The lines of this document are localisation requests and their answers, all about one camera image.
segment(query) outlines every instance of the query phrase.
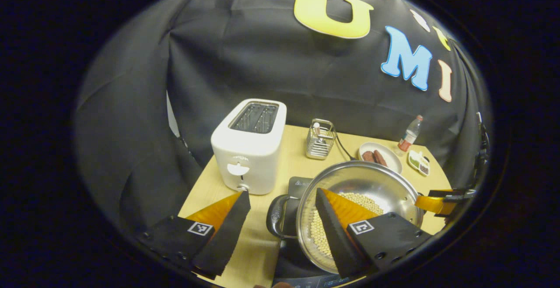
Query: toaster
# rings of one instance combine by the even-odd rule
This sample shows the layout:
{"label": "toaster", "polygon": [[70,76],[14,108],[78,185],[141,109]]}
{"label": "toaster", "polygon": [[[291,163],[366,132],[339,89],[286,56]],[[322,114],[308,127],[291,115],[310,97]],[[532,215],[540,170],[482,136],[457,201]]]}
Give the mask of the toaster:
{"label": "toaster", "polygon": [[226,186],[263,195],[274,188],[286,105],[250,98],[242,101],[212,133],[210,141]]}

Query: water bottle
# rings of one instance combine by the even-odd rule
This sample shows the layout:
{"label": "water bottle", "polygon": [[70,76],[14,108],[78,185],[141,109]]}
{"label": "water bottle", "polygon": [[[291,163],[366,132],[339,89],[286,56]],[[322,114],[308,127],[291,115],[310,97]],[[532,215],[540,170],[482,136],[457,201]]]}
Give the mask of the water bottle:
{"label": "water bottle", "polygon": [[418,135],[420,135],[420,124],[422,123],[422,115],[416,116],[416,119],[408,125],[404,136],[399,141],[399,144],[393,149],[397,156],[404,156],[410,145],[414,143]]}

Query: yellow letter u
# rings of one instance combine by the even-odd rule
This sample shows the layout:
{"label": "yellow letter u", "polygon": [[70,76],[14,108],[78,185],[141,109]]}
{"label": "yellow letter u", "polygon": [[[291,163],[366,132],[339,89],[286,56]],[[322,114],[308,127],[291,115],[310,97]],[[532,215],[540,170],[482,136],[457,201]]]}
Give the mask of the yellow letter u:
{"label": "yellow letter u", "polygon": [[359,39],[370,33],[370,10],[374,7],[361,0],[345,0],[352,5],[352,22],[339,22],[326,15],[326,0],[296,0],[294,15],[306,27],[317,32]]}

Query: white plate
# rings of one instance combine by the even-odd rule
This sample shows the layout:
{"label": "white plate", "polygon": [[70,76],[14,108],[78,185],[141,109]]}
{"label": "white plate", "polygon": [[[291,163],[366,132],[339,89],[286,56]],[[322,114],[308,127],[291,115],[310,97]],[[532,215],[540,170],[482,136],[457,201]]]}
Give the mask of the white plate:
{"label": "white plate", "polygon": [[379,153],[383,156],[385,162],[387,163],[387,168],[390,168],[398,174],[403,172],[403,164],[400,162],[399,157],[397,157],[396,154],[386,146],[375,142],[366,142],[360,146],[360,150],[358,151],[358,154],[360,154],[360,160],[364,160],[364,158],[362,158],[364,152],[374,152],[375,150],[379,151]]}

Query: letter m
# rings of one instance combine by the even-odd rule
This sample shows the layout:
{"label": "letter m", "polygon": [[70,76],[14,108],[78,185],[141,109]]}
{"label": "letter m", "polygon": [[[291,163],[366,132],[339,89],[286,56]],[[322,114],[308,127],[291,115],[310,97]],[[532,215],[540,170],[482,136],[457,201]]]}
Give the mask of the letter m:
{"label": "letter m", "polygon": [[387,61],[381,64],[381,70],[394,77],[400,76],[399,61],[402,66],[404,80],[411,78],[412,85],[422,91],[428,89],[428,70],[432,53],[424,46],[419,45],[412,53],[408,39],[404,33],[394,27],[386,26],[385,29],[391,36]]}

